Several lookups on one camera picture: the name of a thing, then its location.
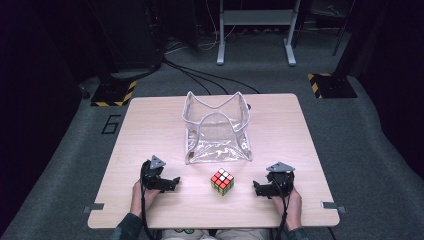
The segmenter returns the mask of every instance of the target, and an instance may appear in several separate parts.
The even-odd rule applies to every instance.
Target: metal stand
[[[289,35],[284,39],[287,60],[290,66],[296,66],[296,60],[291,46],[293,31],[299,12],[300,0],[296,0],[293,9],[287,10],[229,10],[224,11],[224,1],[219,1],[219,50],[218,65],[224,64],[225,55],[225,25],[290,25]]]

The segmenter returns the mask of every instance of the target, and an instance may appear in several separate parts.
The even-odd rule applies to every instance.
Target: black sleeve
[[[136,240],[143,228],[143,221],[132,213],[127,213],[110,236],[110,240]]]
[[[296,228],[287,233],[289,240],[309,240],[304,228]]]

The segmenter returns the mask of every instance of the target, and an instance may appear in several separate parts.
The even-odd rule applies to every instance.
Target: black speaker
[[[89,4],[119,70],[160,65],[164,36],[155,1],[91,0]]]
[[[166,36],[197,48],[195,0],[161,0],[158,1],[161,23]]]

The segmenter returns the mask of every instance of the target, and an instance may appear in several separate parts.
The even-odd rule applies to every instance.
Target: wooden table
[[[174,192],[159,194],[147,212],[150,228],[270,228],[279,225],[272,200],[257,197],[252,181],[267,184],[267,167],[281,161],[296,168],[294,184],[303,199],[304,226],[335,226],[337,211],[323,209],[332,196],[306,125],[293,94],[243,95],[252,106],[247,127],[253,161],[186,165],[185,96],[134,98],[128,108],[95,203],[91,228],[115,228],[130,209],[133,184],[144,161],[156,155],[167,165],[162,178],[181,181]],[[230,96],[198,96],[218,105]],[[224,168],[235,178],[221,196],[210,178]]]

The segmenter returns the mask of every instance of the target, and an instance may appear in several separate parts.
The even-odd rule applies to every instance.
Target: transparent container
[[[188,92],[183,119],[186,123],[186,164],[252,161],[247,125],[247,103],[240,92],[213,107]]]

